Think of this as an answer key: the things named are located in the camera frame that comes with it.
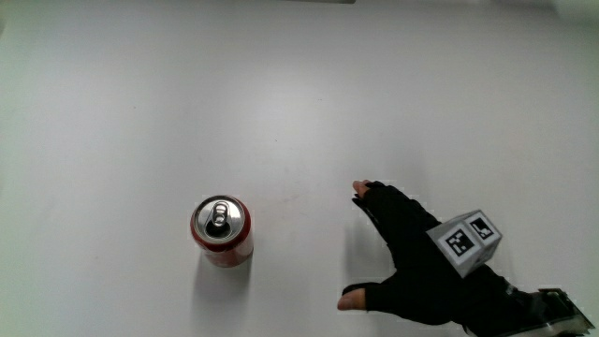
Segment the person's right hand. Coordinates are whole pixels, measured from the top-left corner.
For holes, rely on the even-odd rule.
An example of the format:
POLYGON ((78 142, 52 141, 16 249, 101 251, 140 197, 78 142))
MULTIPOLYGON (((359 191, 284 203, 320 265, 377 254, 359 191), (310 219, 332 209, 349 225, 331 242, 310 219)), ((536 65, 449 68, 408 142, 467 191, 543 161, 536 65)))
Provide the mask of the person's right hand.
POLYGON ((340 311, 382 312, 431 326, 454 322, 478 336, 516 326, 517 304, 506 294, 506 280, 485 266, 460 277, 427 235, 439 222, 416 200, 380 182, 353 187, 353 201, 387 244, 395 272, 381 283, 347 286, 340 311))

